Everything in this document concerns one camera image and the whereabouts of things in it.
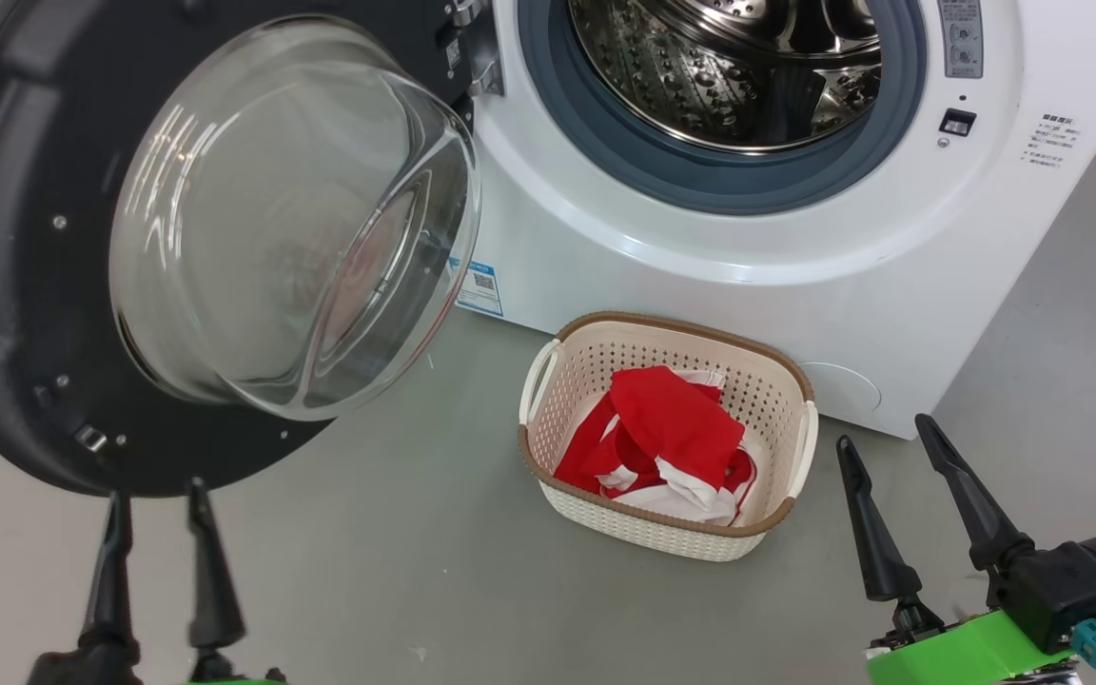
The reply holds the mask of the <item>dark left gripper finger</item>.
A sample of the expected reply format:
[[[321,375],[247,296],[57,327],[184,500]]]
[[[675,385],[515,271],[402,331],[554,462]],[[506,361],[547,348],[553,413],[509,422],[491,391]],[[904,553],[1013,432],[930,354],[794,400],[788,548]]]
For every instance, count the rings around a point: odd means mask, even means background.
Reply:
[[[127,557],[133,551],[130,495],[121,490],[109,495],[109,516],[103,543],[92,573],[90,594],[79,646],[112,646],[138,659],[140,647],[133,632],[133,610],[127,576]]]
[[[236,680],[235,664],[222,650],[244,640],[241,610],[207,487],[189,481],[187,524],[194,538],[194,616],[189,646],[195,651],[192,680]]]

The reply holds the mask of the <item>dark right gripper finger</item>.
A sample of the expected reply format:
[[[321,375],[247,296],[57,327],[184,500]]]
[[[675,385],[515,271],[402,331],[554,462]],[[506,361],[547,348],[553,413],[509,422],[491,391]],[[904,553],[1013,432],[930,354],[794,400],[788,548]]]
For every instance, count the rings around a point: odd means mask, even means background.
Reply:
[[[894,603],[894,629],[886,640],[927,640],[947,631],[947,623],[920,598],[923,584],[907,566],[871,496],[871,476],[848,435],[836,439],[836,459],[847,498],[853,540],[866,598]]]
[[[969,535],[971,566],[978,571],[990,568],[1000,571],[1008,568],[1017,557],[1034,553],[1032,538],[1019,532],[1006,516],[936,420],[931,415],[917,415],[914,424],[932,468],[947,481],[958,516]]]

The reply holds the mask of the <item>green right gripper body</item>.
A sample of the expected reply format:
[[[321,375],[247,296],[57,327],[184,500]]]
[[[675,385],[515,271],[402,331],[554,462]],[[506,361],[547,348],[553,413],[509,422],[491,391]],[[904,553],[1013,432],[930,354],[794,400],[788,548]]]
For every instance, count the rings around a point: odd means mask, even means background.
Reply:
[[[1077,658],[1044,654],[1004,612],[945,624],[932,610],[895,610],[871,642],[871,684],[1075,684]]]

